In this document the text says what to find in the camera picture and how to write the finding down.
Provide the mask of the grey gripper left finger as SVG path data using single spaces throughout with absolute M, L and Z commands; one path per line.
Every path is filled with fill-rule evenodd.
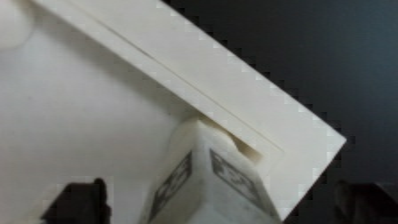
M 107 184 L 70 183 L 41 215 L 45 224 L 111 224 L 112 208 L 107 204 Z

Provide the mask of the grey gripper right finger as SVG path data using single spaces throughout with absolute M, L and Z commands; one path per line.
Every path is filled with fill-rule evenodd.
M 336 183 L 335 224 L 398 224 L 398 184 Z

